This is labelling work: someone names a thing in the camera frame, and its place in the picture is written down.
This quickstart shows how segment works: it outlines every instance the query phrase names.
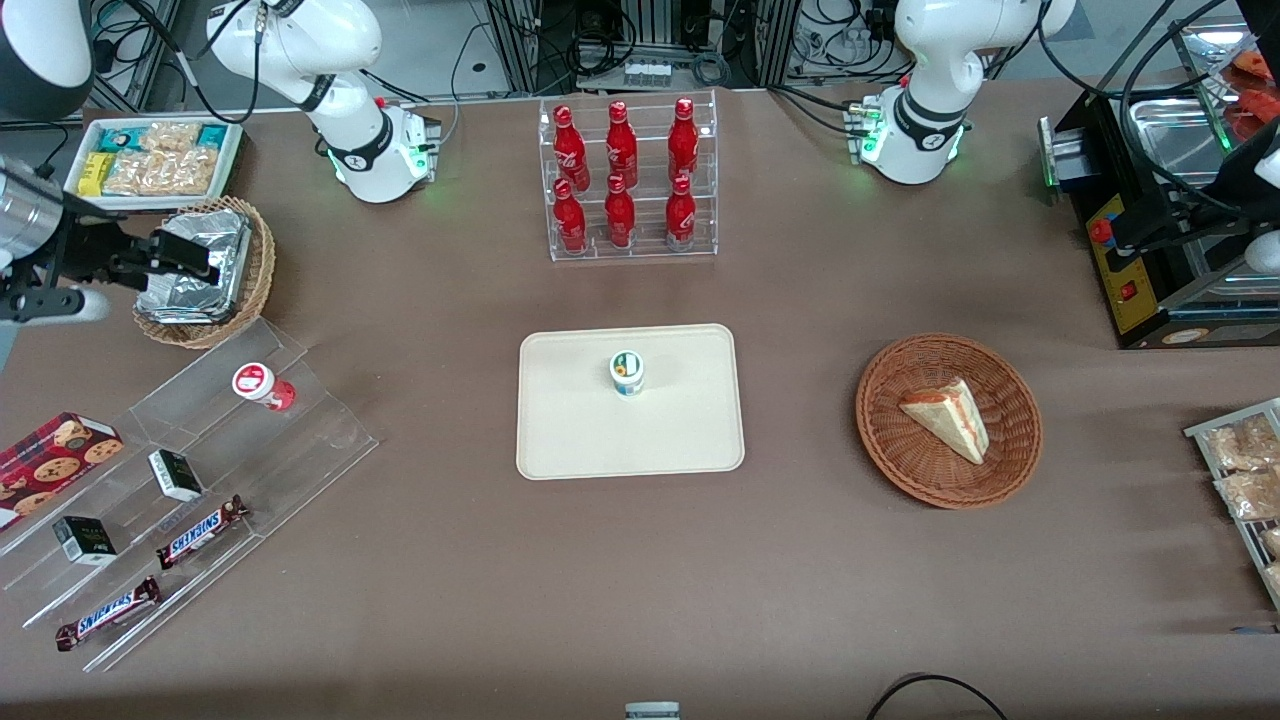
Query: brown tablecloth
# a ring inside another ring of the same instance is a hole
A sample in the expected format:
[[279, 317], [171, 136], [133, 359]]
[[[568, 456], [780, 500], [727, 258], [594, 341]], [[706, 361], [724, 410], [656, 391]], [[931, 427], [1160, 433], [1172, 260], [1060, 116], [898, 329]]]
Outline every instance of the brown tablecloth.
[[[4, 612], [0, 714], [855, 717], [938, 671], [1020, 717], [1275, 717], [1280, 638], [1226, 632], [1275, 614], [1180, 429], [1280, 395], [1276, 352], [1114, 348], [1039, 182], [1036, 119], [1074, 97], [992, 83], [943, 177], [897, 187], [773, 96], [721, 92], [721, 255], [616, 268], [547, 258], [535, 101], [467, 106], [440, 181], [387, 206], [334, 181], [305, 117], [259, 115], [238, 193], [279, 249], [266, 316], [383, 446], [110, 673]], [[195, 357], [111, 295], [104, 323], [19, 334], [5, 445]], [[736, 336], [739, 470], [520, 477], [529, 333], [703, 322]], [[1039, 400], [1043, 461], [1002, 506], [922, 506], [856, 439], [863, 365], [924, 331], [996, 348]], [[883, 717], [975, 707], [905, 694]]]

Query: red cookie box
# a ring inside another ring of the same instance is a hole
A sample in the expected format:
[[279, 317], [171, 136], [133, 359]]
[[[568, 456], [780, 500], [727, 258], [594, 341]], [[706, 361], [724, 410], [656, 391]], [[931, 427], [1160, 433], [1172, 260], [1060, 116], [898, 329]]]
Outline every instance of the red cookie box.
[[0, 530], [32, 514], [124, 443], [110, 425], [61, 413], [0, 452]]

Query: wicker basket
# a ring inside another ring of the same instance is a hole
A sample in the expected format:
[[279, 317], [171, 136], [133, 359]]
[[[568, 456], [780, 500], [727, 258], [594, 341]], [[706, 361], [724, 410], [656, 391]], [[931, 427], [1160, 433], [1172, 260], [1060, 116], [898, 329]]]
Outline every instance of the wicker basket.
[[241, 281], [236, 315], [220, 325], [163, 325], [152, 323], [137, 310], [133, 320], [151, 340], [168, 345], [179, 345], [189, 350], [207, 350], [262, 314], [266, 296], [271, 292], [271, 273], [275, 272], [275, 240], [271, 228], [262, 222], [262, 215], [252, 205], [237, 197], [219, 197], [193, 205], [179, 213], [212, 213], [215, 210], [236, 210], [253, 223], [250, 238], [248, 258], [244, 260], [244, 278]]
[[[991, 447], [974, 465], [909, 418], [902, 396], [964, 378]], [[858, 383], [858, 433], [876, 465], [908, 495], [955, 510], [996, 505], [1039, 462], [1043, 428], [1030, 388], [1009, 363], [954, 334], [918, 334], [882, 350]]]

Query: yellow label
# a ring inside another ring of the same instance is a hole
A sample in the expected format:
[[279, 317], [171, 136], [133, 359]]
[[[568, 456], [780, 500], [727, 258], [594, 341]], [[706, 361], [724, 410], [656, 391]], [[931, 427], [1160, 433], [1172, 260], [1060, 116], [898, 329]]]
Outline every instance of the yellow label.
[[84, 158], [84, 169], [81, 179], [76, 183], [76, 193], [82, 197], [97, 197], [102, 195], [102, 183], [111, 172], [111, 163], [115, 155], [110, 152], [90, 152]]
[[[1124, 204], [1120, 202], [1120, 196], [1117, 195], [1103, 205], [1096, 215], [1089, 218], [1089, 222], [1085, 223], [1085, 229], [1098, 219], [1103, 219], [1110, 214], [1119, 215], [1120, 213], [1124, 213]], [[1116, 327], [1120, 332], [1126, 333], [1155, 315], [1160, 305], [1156, 302], [1156, 291], [1151, 288], [1151, 278], [1147, 277], [1147, 265], [1143, 264], [1142, 259], [1139, 258], [1125, 269], [1114, 273], [1107, 266], [1107, 251], [1110, 247], [1097, 242], [1089, 242], [1089, 246], [1093, 249], [1093, 263], [1098, 268], [1098, 274], [1102, 275], [1102, 287], [1106, 288], [1107, 305], [1111, 306], [1111, 315], [1116, 319]], [[1133, 283], [1135, 292], [1133, 297], [1125, 300], [1121, 288], [1129, 283]]]

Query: red bottle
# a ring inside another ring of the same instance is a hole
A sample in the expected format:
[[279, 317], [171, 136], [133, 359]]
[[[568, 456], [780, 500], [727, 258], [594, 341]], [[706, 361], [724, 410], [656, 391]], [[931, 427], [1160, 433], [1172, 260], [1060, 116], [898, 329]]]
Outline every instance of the red bottle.
[[684, 252], [694, 246], [694, 211], [698, 204], [689, 196], [689, 176], [676, 176], [671, 188], [671, 197], [667, 199], [667, 247]]
[[681, 173], [694, 177], [698, 169], [698, 127], [694, 126], [694, 101], [689, 97], [676, 100], [676, 122], [667, 136], [667, 151], [671, 154], [668, 173], [672, 182]]
[[591, 187], [591, 172], [586, 169], [582, 133], [573, 127], [573, 111], [567, 105], [558, 105], [552, 110], [552, 117], [556, 118], [556, 164], [559, 165], [561, 176], [573, 183], [573, 190], [584, 192]]
[[609, 135], [604, 138], [609, 152], [609, 173], [618, 173], [627, 187], [640, 182], [640, 158], [636, 151], [636, 131], [627, 120], [627, 104], [609, 102]]
[[609, 242], [620, 250], [631, 247], [636, 233], [636, 204], [627, 192], [622, 174], [609, 176], [609, 196], [604, 199], [604, 214], [609, 218]]
[[556, 215], [556, 227], [559, 229], [561, 243], [564, 252], [581, 255], [586, 252], [586, 215], [582, 205], [573, 197], [573, 186], [564, 178], [556, 178], [556, 205], [552, 213]]

